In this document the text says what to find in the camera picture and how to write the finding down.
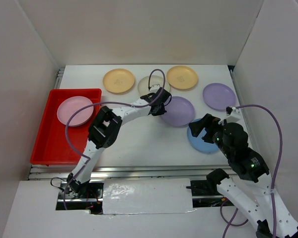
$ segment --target purple plate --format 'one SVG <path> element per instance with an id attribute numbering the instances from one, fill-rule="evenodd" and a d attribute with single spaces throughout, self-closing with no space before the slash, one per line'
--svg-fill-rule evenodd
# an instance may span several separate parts
<path id="1" fill-rule="evenodd" d="M 203 100 L 210 108 L 222 111 L 235 105 L 236 96 L 228 86 L 211 83 L 203 89 Z"/>
<path id="2" fill-rule="evenodd" d="M 167 112 L 161 118 L 172 126 L 187 125 L 195 116 L 193 105 L 182 97 L 172 97 L 171 102 L 165 107 L 165 110 Z"/>

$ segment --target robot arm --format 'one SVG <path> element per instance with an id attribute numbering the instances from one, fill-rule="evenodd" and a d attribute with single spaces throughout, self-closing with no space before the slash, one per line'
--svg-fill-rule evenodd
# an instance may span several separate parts
<path id="1" fill-rule="evenodd" d="M 268 166 L 260 154 L 248 147 L 248 135 L 243 127 L 236 123 L 241 117 L 240 111 L 236 108 L 227 108 L 226 112 L 229 116 L 223 120 L 206 114 L 201 120 L 190 123 L 189 127 L 195 137 L 205 128 L 207 133 L 202 139 L 208 143 L 215 143 L 219 147 L 230 167 L 250 188 L 259 205 L 258 209 L 255 208 L 257 213 L 254 212 L 254 203 L 243 192 L 237 191 L 228 177 L 218 180 L 213 183 L 213 186 L 217 186 L 218 192 L 228 197 L 254 227 L 257 223 L 256 234 L 260 238 L 272 237 L 274 220 L 271 192 L 273 192 L 276 203 L 277 236 L 297 238 L 298 222 L 291 216 L 278 192 L 271 191 L 272 177 Z"/>
<path id="2" fill-rule="evenodd" d="M 152 102 L 159 95 L 161 90 L 163 90 L 162 94 L 152 105 L 137 107 Z M 166 112 L 164 103 L 169 99 L 170 95 L 171 94 L 163 88 L 154 85 L 151 87 L 148 95 L 141 96 L 137 101 L 132 103 L 134 107 L 109 109 L 107 106 L 104 106 L 100 109 L 92 124 L 89 126 L 88 140 L 83 153 L 90 159 L 82 156 L 77 166 L 67 178 L 68 182 L 72 181 L 69 185 L 78 197 L 86 192 L 90 175 L 99 160 L 101 153 L 115 142 L 120 127 L 139 117 L 164 114 Z M 76 178 L 73 178 L 73 176 L 80 170 L 82 171 L 79 175 Z"/>

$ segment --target red tray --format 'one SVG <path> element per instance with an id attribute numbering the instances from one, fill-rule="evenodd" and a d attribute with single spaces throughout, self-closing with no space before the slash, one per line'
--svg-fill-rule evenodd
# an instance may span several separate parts
<path id="1" fill-rule="evenodd" d="M 42 116 L 40 128 L 36 136 L 30 162 L 34 165 L 72 165 L 77 164 L 80 155 L 75 153 L 65 138 L 65 125 L 60 123 L 56 112 L 59 105 L 67 98 L 84 96 L 93 103 L 100 102 L 101 90 L 96 89 L 53 89 L 50 92 Z M 84 151 L 88 127 L 95 118 L 99 106 L 94 107 L 92 117 L 88 122 L 76 127 L 69 127 L 69 137 L 72 144 L 81 152 Z"/>

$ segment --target black bracket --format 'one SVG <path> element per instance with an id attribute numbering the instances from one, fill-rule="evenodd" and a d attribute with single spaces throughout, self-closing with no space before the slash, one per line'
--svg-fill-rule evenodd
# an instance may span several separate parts
<path id="1" fill-rule="evenodd" d="M 193 196 L 200 195 L 217 195 L 217 185 L 221 184 L 223 179 L 228 179 L 228 174 L 222 169 L 216 169 L 207 175 L 207 180 L 191 181 L 191 186 L 187 186 L 192 190 Z"/>
<path id="2" fill-rule="evenodd" d="M 151 104 L 151 110 L 149 114 L 153 116 L 159 116 L 166 112 L 164 108 L 164 103 L 171 97 L 171 94 L 168 91 L 164 90 L 163 88 L 159 88 L 156 93 L 149 93 L 147 95 L 143 95 L 140 97 L 146 102 L 151 103 L 160 94 L 162 90 L 163 92 L 161 93 L 159 98 L 153 104 Z"/>
<path id="3" fill-rule="evenodd" d="M 88 128 L 88 139 L 96 145 L 97 149 L 108 148 L 116 141 L 122 123 L 121 117 L 104 106 Z"/>

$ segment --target purple cable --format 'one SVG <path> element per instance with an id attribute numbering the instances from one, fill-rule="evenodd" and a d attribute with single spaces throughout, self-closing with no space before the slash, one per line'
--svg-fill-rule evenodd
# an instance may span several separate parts
<path id="1" fill-rule="evenodd" d="M 165 75 L 164 75 L 164 72 L 159 69 L 159 68 L 156 68 L 154 69 L 150 75 L 149 75 L 149 84 L 150 84 L 150 80 L 151 80 L 151 76 L 152 74 L 155 72 L 155 71 L 160 71 L 163 75 L 163 85 L 162 85 L 162 88 L 164 88 L 165 86 Z M 86 108 L 89 108 L 89 107 L 93 107 L 93 106 L 97 106 L 97 105 L 100 105 L 100 104 L 118 104 L 118 105 L 123 105 L 123 106 L 127 106 L 127 107 L 134 107 L 134 108 L 144 108 L 144 107 L 148 107 L 150 105 L 152 105 L 156 100 L 158 100 L 158 98 L 161 96 L 161 94 L 163 93 L 163 90 L 161 90 L 158 94 L 158 96 L 153 99 L 152 102 L 146 104 L 146 105 L 142 105 L 142 106 L 137 106 L 137 105 L 131 105 L 131 104 L 128 104 L 128 103 L 120 103 L 120 102 L 99 102 L 99 103 L 93 103 L 93 104 L 90 104 L 90 105 L 87 105 L 79 110 L 77 110 L 69 119 L 69 121 L 66 123 L 66 126 L 65 126 L 65 137 L 66 137 L 66 141 L 68 142 L 69 146 L 76 152 L 78 153 L 79 155 L 81 155 L 82 157 L 84 158 L 87 158 L 86 162 L 84 163 L 84 165 L 80 168 L 80 170 L 70 179 L 70 181 L 68 181 L 68 183 L 66 184 L 65 188 L 64 188 L 64 193 L 63 193 L 63 204 L 64 204 L 64 208 L 65 210 L 67 210 L 67 206 L 66 206 L 66 202 L 65 202 L 65 192 L 67 190 L 67 188 L 69 187 L 70 183 L 75 179 L 77 178 L 77 176 L 83 171 L 83 169 L 85 168 L 85 166 L 87 165 L 87 163 L 91 160 L 91 158 L 87 155 L 84 155 L 82 152 L 80 152 L 79 150 L 77 150 L 73 144 L 71 143 L 71 140 L 69 138 L 69 125 L 70 125 L 70 122 L 72 121 L 72 119 L 78 114 L 80 113 L 81 111 L 85 110 Z"/>
<path id="2" fill-rule="evenodd" d="M 243 106 L 239 106 L 236 107 L 237 109 L 240 108 L 249 108 L 249 107 L 256 107 L 256 108 L 261 108 L 264 109 L 265 111 L 267 111 L 269 113 L 269 115 L 274 119 L 275 124 L 277 126 L 278 129 L 278 133 L 279 133 L 279 154 L 278 154 L 278 159 L 276 162 L 276 166 L 275 166 L 275 170 L 274 170 L 274 174 L 273 174 L 273 178 L 272 178 L 272 184 L 271 184 L 271 189 L 275 188 L 275 181 L 276 181 L 276 177 L 277 177 L 277 172 L 278 172 L 278 168 L 282 159 L 282 151 L 283 151 L 283 134 L 282 134 L 282 129 L 276 119 L 276 117 L 274 116 L 274 114 L 268 110 L 266 107 L 263 107 L 261 105 L 256 105 L 256 104 L 249 104 L 249 105 L 243 105 Z M 277 216 L 276 216 L 276 203 L 275 203 L 275 195 L 274 193 L 271 193 L 272 196 L 272 206 L 273 206 L 273 220 L 274 220 L 274 225 L 273 225 L 273 238 L 276 238 L 276 230 L 277 230 Z"/>
<path id="3" fill-rule="evenodd" d="M 222 205 L 221 205 L 221 207 L 220 207 L 220 214 L 221 214 L 221 217 L 223 218 L 223 220 L 227 223 L 227 224 L 229 224 L 229 221 L 224 217 L 224 215 L 223 215 L 223 206 L 226 204 L 228 202 L 228 200 L 225 200 L 223 203 L 222 203 Z M 244 226 L 246 223 L 248 222 L 248 219 L 246 219 L 246 221 L 245 222 L 243 222 L 243 223 L 241 223 L 241 224 L 230 224 L 232 227 L 241 227 L 241 226 Z"/>
<path id="4" fill-rule="evenodd" d="M 225 230 L 224 230 L 224 233 L 223 233 L 222 238 L 225 238 L 226 233 L 227 233 L 229 227 L 232 225 L 232 222 L 233 222 L 234 218 L 235 218 L 236 215 L 237 215 L 237 212 L 238 212 L 238 208 L 235 210 L 235 212 L 234 212 L 232 218 L 230 219 L 230 221 L 228 222 L 227 226 L 225 227 Z"/>

